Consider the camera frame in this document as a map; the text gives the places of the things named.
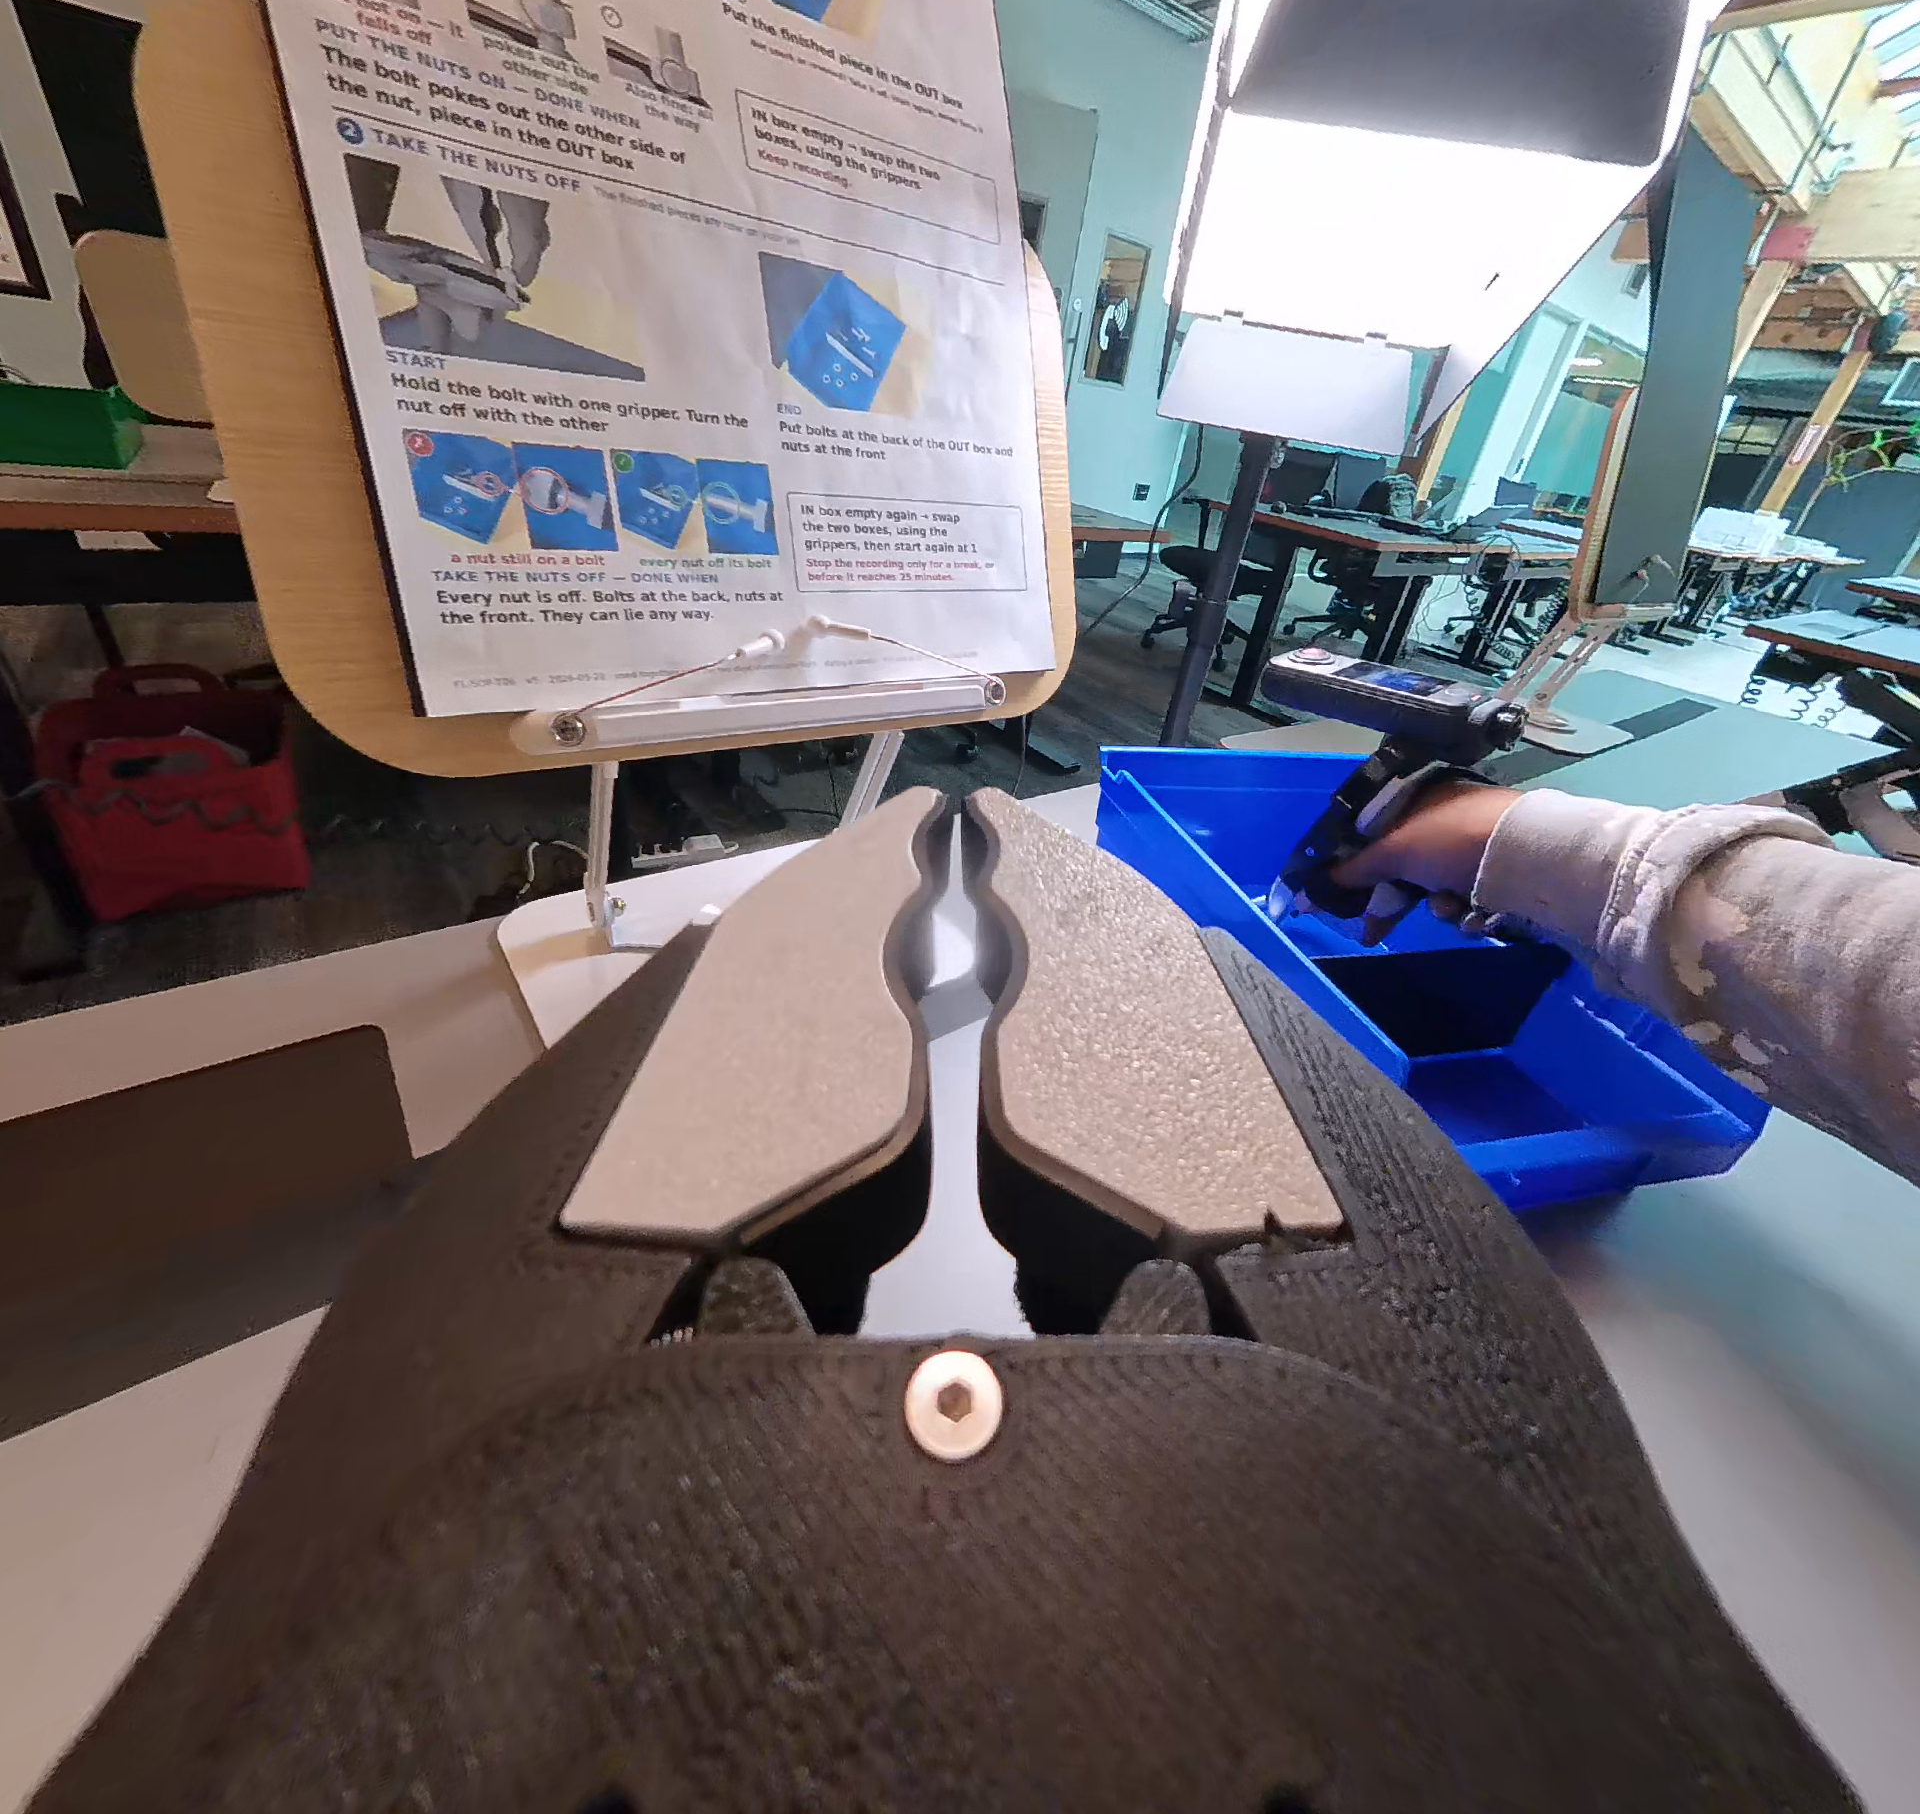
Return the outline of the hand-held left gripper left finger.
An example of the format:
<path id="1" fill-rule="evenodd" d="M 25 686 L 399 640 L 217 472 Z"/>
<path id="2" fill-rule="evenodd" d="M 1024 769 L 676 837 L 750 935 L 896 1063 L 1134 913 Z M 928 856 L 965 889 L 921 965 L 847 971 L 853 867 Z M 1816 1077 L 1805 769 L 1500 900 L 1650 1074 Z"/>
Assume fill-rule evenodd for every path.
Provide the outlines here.
<path id="1" fill-rule="evenodd" d="M 924 1227 L 928 1037 L 949 795 L 910 789 L 791 859 L 698 957 L 565 1202 L 562 1228 L 776 1264 L 861 1322 Z"/>

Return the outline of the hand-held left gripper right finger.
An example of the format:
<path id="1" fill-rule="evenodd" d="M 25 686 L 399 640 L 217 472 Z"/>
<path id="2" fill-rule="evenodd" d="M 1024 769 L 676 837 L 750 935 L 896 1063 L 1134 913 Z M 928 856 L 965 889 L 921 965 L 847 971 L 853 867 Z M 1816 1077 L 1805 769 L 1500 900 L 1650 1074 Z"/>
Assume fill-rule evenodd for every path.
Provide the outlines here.
<path id="1" fill-rule="evenodd" d="M 978 915 L 977 1189 L 1030 1322 L 1100 1322 L 1163 1260 L 1339 1244 L 1330 1180 L 1200 930 L 998 791 L 963 818 Z"/>

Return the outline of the blue plastic bin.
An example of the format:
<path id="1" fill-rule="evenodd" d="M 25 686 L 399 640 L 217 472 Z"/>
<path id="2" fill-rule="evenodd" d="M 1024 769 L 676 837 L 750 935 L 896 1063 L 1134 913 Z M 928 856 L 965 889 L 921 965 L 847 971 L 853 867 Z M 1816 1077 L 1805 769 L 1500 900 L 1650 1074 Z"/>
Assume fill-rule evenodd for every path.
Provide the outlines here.
<path id="1" fill-rule="evenodd" d="M 1361 765 L 1358 754 L 1110 746 L 1098 844 L 1199 928 L 1234 936 L 1401 1087 L 1515 1213 L 1728 1173 L 1764 1133 L 1764 1098 L 1574 961 L 1499 1053 L 1408 1059 L 1343 1003 L 1316 961 L 1535 942 L 1464 936 L 1428 908 L 1372 948 L 1347 922 L 1268 918 L 1284 859 Z"/>

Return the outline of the person's right forearm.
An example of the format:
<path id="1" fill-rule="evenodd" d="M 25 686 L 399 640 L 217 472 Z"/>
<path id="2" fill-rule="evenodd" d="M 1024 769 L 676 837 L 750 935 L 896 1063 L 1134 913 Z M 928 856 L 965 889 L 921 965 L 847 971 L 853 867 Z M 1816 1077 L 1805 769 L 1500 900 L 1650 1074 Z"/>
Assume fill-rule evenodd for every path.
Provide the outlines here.
<path id="1" fill-rule="evenodd" d="M 1553 791 L 1497 825 L 1473 907 L 1566 946 L 1733 1083 L 1918 1180 L 1918 870 L 1751 805 Z"/>

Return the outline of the person's right hand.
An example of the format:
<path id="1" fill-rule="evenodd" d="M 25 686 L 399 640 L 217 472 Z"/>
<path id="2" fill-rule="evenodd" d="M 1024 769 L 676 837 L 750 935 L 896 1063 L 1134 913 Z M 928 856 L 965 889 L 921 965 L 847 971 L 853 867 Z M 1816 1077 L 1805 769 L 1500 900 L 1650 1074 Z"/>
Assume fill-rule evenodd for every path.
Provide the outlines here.
<path id="1" fill-rule="evenodd" d="M 1520 800 L 1516 791 L 1487 785 L 1430 786 L 1388 831 L 1334 867 L 1330 880 L 1366 897 L 1416 891 L 1437 920 L 1470 922 L 1487 847 Z"/>

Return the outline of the black bin divider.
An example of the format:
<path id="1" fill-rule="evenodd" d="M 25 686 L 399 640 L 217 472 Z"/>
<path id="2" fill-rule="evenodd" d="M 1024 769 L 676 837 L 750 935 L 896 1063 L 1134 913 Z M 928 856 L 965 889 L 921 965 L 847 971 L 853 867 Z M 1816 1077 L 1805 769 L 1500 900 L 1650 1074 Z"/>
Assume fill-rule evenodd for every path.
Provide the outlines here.
<path id="1" fill-rule="evenodd" d="M 1410 1061 L 1485 1054 L 1518 1040 L 1572 958 L 1540 942 L 1314 961 L 1343 1003 Z"/>

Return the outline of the long wooden office desk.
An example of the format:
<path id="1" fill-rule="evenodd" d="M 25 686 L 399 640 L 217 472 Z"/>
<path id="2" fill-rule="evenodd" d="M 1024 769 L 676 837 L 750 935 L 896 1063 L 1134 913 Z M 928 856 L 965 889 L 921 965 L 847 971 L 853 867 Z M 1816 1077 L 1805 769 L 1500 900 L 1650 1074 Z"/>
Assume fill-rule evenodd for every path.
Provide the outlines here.
<path id="1" fill-rule="evenodd" d="M 1438 585 L 1479 585 L 1479 615 L 1457 650 L 1442 658 L 1473 672 L 1493 664 L 1502 631 L 1531 596 L 1563 595 L 1572 585 L 1577 545 L 1557 535 L 1497 529 L 1487 535 L 1432 531 L 1392 516 L 1333 516 L 1311 510 L 1258 510 L 1255 526 L 1271 545 L 1280 589 L 1260 603 L 1260 639 L 1273 627 L 1301 555 L 1327 558 L 1333 587 L 1361 607 L 1361 658 L 1397 664 L 1410 650 L 1428 593 Z"/>

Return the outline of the black light stand pole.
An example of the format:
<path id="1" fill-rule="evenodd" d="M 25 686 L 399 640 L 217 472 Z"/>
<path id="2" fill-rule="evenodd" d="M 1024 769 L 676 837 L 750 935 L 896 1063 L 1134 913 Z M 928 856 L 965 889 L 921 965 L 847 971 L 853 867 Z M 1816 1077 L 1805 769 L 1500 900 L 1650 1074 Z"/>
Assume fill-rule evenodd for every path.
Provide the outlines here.
<path id="1" fill-rule="evenodd" d="M 1182 662 L 1164 708 L 1158 746 L 1186 749 L 1197 707 L 1206 690 L 1215 654 L 1228 624 L 1228 607 L 1247 552 L 1256 510 L 1280 440 L 1275 434 L 1241 434 L 1237 482 L 1223 516 L 1210 570 L 1188 627 Z"/>

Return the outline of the wooden desk with black legs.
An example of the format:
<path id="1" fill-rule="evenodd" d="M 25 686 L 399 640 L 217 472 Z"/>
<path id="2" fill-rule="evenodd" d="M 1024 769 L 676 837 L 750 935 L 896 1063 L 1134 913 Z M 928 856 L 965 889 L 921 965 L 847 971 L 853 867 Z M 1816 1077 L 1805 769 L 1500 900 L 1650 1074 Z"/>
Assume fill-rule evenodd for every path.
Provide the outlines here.
<path id="1" fill-rule="evenodd" d="M 1124 556 L 1134 555 L 1138 568 L 1128 581 L 1136 587 L 1153 570 L 1164 543 L 1158 523 L 1079 502 L 1071 507 L 1072 575 L 1079 583 L 1117 583 L 1124 575 Z"/>

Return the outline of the dark wooden board stand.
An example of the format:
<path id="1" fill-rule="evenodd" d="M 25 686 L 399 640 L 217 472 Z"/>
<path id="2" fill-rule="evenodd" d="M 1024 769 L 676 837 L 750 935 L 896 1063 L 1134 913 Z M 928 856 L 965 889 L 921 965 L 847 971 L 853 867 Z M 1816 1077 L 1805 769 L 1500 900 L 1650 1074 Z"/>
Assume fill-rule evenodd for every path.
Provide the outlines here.
<path id="1" fill-rule="evenodd" d="M 1684 587 L 1717 454 L 1759 196 L 1695 131 L 1647 196 L 1650 307 L 1645 377 L 1613 411 L 1566 605 L 1500 690 L 1524 708 L 1524 742 L 1588 756 L 1627 742 L 1563 716 L 1563 690 L 1619 632 L 1660 624 Z"/>

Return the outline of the studio light panel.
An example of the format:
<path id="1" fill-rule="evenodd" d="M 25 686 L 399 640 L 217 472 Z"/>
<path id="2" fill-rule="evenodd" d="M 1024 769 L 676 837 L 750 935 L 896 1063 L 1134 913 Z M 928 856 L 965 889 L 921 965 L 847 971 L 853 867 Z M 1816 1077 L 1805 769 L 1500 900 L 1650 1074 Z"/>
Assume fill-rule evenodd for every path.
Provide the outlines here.
<path id="1" fill-rule="evenodd" d="M 1164 418 L 1394 454 L 1653 185 L 1734 0 L 1220 0 Z"/>

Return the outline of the black clamp device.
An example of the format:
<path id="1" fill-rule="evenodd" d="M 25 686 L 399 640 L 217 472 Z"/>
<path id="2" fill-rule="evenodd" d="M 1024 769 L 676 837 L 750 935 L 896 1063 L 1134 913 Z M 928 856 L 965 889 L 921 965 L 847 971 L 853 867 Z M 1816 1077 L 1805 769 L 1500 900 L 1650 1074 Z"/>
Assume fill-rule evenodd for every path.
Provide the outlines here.
<path id="1" fill-rule="evenodd" d="M 1918 867 L 1914 746 L 1785 789 L 1780 806 L 1832 842 L 1853 837 L 1885 861 Z"/>

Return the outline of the red bag with grey trim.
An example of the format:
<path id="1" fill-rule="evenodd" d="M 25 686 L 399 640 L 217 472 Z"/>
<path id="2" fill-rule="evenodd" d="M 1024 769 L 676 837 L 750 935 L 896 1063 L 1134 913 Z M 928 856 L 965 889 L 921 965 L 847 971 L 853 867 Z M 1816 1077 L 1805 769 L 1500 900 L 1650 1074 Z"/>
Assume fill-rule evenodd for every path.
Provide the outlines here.
<path id="1" fill-rule="evenodd" d="M 106 669 L 43 712 L 32 795 L 97 920 L 311 886 L 289 714 L 183 664 Z"/>

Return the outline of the wooden instruction board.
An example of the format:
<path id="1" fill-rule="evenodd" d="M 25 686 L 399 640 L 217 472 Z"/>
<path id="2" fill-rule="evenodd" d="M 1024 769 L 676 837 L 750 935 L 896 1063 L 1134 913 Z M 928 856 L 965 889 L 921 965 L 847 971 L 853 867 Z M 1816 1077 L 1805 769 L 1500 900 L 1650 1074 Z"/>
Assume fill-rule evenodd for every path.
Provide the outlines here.
<path id="1" fill-rule="evenodd" d="M 534 710 L 420 714 L 263 3 L 155 0 L 137 100 L 261 615 L 291 688 L 331 732 L 399 769 L 466 776 L 947 725 L 830 722 L 528 756 L 511 744 L 511 725 Z M 1032 712 L 1059 690 L 1074 649 L 1059 321 L 1041 262 L 1024 254 L 1059 658 L 1005 680 L 1003 708 L 952 725 Z"/>

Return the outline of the printed instruction sheet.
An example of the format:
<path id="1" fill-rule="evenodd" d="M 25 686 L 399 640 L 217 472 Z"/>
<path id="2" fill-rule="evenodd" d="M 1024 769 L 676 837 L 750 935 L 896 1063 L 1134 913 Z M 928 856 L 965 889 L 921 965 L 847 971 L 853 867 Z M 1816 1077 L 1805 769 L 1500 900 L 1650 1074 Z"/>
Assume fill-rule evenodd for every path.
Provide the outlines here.
<path id="1" fill-rule="evenodd" d="M 258 0 L 414 707 L 1056 666 L 994 0 Z"/>

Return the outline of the green box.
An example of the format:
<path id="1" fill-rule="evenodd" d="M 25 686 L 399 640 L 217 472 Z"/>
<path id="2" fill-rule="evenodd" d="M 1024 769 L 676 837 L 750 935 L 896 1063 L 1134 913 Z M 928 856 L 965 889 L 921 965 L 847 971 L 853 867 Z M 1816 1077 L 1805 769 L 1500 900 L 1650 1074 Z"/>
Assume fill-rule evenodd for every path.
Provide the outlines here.
<path id="1" fill-rule="evenodd" d="M 0 461 L 32 469 L 124 472 L 151 416 L 119 386 L 0 386 Z"/>

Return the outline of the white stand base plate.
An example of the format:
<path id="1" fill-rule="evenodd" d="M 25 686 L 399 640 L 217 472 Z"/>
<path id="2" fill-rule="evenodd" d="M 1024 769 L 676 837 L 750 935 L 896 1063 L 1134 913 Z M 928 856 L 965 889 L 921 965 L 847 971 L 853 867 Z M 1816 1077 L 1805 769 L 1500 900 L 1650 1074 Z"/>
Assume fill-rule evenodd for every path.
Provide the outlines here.
<path id="1" fill-rule="evenodd" d="M 494 944 L 541 1044 L 553 1047 L 708 907 L 736 894 L 736 863 L 671 868 L 613 884 L 613 925 L 589 897 L 550 897 L 506 915 Z"/>

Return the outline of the board stand bracket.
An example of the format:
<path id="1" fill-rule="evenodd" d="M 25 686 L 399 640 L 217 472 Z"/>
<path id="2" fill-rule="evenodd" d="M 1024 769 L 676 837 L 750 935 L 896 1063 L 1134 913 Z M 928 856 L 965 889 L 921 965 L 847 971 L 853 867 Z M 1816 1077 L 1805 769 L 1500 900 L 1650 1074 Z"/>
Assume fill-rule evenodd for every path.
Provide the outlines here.
<path id="1" fill-rule="evenodd" d="M 871 739 L 853 786 L 853 795 L 838 816 L 838 829 L 853 829 L 878 808 L 888 776 L 901 761 L 901 749 L 904 746 L 904 740 L 907 730 L 902 726 L 880 730 Z M 584 868 L 589 925 L 614 952 L 655 952 L 667 940 L 673 940 L 673 935 L 667 935 L 660 940 L 640 936 L 636 930 L 626 927 L 626 908 L 622 900 L 614 898 L 610 893 L 613 826 L 620 775 L 622 765 L 613 761 L 597 763 L 591 769 L 589 856 Z"/>

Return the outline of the clear sheet holder rail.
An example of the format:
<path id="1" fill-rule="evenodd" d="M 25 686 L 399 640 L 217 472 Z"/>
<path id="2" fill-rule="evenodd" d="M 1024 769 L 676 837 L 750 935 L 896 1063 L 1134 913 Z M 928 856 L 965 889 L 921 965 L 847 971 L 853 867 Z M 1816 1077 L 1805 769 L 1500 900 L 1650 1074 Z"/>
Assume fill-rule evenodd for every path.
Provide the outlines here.
<path id="1" fill-rule="evenodd" d="M 827 645 L 858 654 L 898 650 L 921 669 L 907 679 L 828 684 L 811 658 Z M 949 722 L 996 712 L 1008 701 L 1001 675 L 969 666 L 871 627 L 808 616 L 765 629 L 731 652 L 617 693 L 527 712 L 509 742 L 528 756 L 613 754 L 617 749 L 740 742 L 756 732 L 825 735 L 828 725 Z"/>

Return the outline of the framed wall picture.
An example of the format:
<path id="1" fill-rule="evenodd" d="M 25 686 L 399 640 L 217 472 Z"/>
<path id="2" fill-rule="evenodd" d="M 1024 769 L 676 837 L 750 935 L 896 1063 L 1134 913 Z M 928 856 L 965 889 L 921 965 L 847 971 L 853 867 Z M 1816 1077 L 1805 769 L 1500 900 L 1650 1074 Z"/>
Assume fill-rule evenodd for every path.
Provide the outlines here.
<path id="1" fill-rule="evenodd" d="M 1150 285 L 1150 247 L 1110 232 L 1103 242 L 1086 327 L 1083 379 L 1124 386 Z"/>

